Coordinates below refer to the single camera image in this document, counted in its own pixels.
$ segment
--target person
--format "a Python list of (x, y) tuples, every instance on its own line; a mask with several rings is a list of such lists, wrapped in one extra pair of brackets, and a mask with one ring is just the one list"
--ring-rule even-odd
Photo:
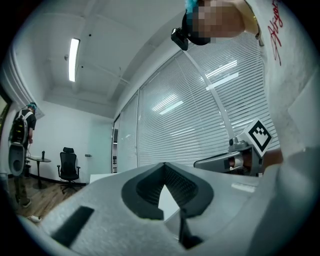
[[(182, 30), (202, 46), (241, 33), (255, 35), (264, 64), (264, 89), (280, 149), (268, 151), (263, 168), (306, 147), (320, 145), (319, 53), (281, 0), (186, 0)], [(250, 157), (243, 165), (251, 166)]]
[[(32, 144), (33, 141), (33, 136), (34, 136), (34, 130), (36, 127), (36, 122), (37, 119), (35, 117), (37, 105), (34, 102), (31, 102), (28, 104), (27, 109), (22, 110), (21, 114), (25, 117), (29, 112), (30, 114), (26, 118), (26, 123), (27, 123), (27, 138), (25, 143), (23, 144), (24, 147), (24, 165), (26, 165), (26, 160), (27, 160), (27, 152), (28, 152), (28, 145)], [(15, 114), (14, 119), (18, 117), (19, 111)], [(24, 170), (21, 175), (19, 176), (14, 176), (14, 187), (15, 187), (15, 199), (17, 203), (21, 203), (22, 207), (27, 208), (31, 205), (31, 200), (27, 197), (27, 191), (26, 191), (26, 186), (23, 180), (23, 174)]]

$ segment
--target chair armrest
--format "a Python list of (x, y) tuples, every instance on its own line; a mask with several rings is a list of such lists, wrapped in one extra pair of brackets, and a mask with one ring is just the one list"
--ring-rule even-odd
[(60, 177), (60, 165), (58, 164), (56, 167), (58, 167), (58, 174), (59, 174), (59, 177)]
[(79, 169), (81, 169), (81, 167), (77, 166), (77, 168), (78, 168), (78, 177), (79, 177)]

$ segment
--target chair headrest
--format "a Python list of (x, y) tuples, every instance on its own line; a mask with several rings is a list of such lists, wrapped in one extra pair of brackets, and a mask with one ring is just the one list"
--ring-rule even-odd
[(74, 149), (71, 148), (71, 147), (64, 147), (63, 148), (63, 152), (66, 152), (66, 153), (74, 153)]

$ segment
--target pants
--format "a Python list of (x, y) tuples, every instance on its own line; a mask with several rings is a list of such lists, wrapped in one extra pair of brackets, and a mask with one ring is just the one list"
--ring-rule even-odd
[(19, 176), (14, 176), (14, 186), (15, 186), (15, 196), (20, 199), (20, 202), (25, 205), (28, 203), (27, 191), (24, 181), (24, 172), (26, 167), (26, 160), (27, 160), (27, 150), (28, 150), (28, 143), (23, 145), (24, 147), (24, 166), (23, 171)]

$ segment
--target backpack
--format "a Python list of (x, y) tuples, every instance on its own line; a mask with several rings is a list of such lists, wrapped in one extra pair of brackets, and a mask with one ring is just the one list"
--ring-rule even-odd
[(11, 143), (24, 144), (28, 137), (28, 123), (27, 118), (33, 115), (31, 111), (26, 115), (22, 114), (22, 110), (19, 111), (17, 118), (13, 121), (12, 128), (10, 131), (9, 140)]

